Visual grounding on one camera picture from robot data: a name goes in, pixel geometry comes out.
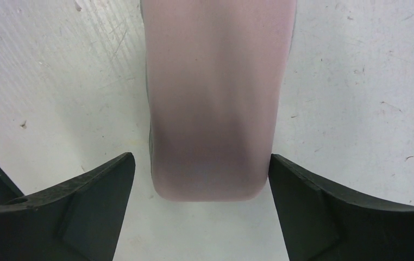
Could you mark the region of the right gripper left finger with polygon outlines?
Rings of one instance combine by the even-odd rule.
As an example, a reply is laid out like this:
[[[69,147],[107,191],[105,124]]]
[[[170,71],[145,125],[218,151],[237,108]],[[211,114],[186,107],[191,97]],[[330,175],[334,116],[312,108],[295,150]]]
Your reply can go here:
[[[0,168],[0,260],[112,260],[134,175],[126,152],[25,195]]]

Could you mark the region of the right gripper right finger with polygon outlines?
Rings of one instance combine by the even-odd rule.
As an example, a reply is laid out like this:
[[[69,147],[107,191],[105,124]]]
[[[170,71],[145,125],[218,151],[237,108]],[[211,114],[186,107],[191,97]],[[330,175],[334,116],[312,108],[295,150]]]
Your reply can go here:
[[[414,260],[414,206],[361,193],[278,154],[268,178],[290,260]]]

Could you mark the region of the pink umbrella case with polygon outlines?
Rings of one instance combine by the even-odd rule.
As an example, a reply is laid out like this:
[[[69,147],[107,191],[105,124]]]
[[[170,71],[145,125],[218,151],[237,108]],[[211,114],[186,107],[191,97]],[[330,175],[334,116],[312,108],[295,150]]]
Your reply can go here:
[[[242,201],[267,181],[296,1],[142,1],[150,162],[171,201]]]

